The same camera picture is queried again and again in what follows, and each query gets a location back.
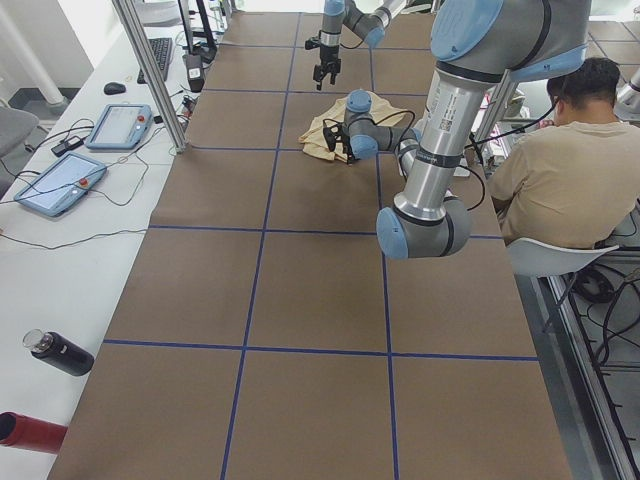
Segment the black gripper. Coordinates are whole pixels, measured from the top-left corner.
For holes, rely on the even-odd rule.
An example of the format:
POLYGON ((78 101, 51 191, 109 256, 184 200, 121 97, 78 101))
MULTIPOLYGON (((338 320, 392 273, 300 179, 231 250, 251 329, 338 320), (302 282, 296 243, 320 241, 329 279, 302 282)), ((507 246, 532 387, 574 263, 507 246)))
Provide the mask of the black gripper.
POLYGON ((316 89, 322 90, 324 75, 330 75, 330 84, 336 83, 336 78, 341 72, 341 59, 339 58, 339 45, 324 45, 319 37, 310 37, 305 41, 304 48, 306 50, 320 49, 320 63, 314 66, 313 80, 316 83, 316 89))
POLYGON ((353 165, 356 158, 350 152, 349 136, 345 132, 343 122, 333 119, 322 120, 322 135, 330 152, 335 152, 338 145, 342 146, 342 153, 346 156, 346 163, 353 165))

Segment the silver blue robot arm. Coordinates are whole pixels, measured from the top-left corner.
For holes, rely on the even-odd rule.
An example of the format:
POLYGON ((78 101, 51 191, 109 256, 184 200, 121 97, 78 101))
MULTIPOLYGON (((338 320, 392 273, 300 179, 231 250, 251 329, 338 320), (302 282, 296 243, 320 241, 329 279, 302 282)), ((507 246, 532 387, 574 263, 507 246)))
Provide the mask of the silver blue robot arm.
POLYGON ((447 1, 431 30, 436 69, 416 127, 382 126, 369 93, 348 95, 343 121, 323 128, 328 147, 341 143, 351 161, 392 152, 407 177, 377 216, 386 257, 443 257, 465 245, 471 219, 449 186, 486 91, 505 74, 527 82, 577 70, 590 11, 588 1, 447 1))
POLYGON ((335 84, 341 72, 341 32, 346 27, 370 49, 376 48, 385 37, 391 20, 406 6, 407 1, 384 1, 372 13, 361 11, 354 1, 327 0, 324 2, 321 28, 316 36, 305 41, 306 50, 319 49, 319 63, 314 66, 313 81, 316 89, 322 89, 324 79, 329 76, 335 84))

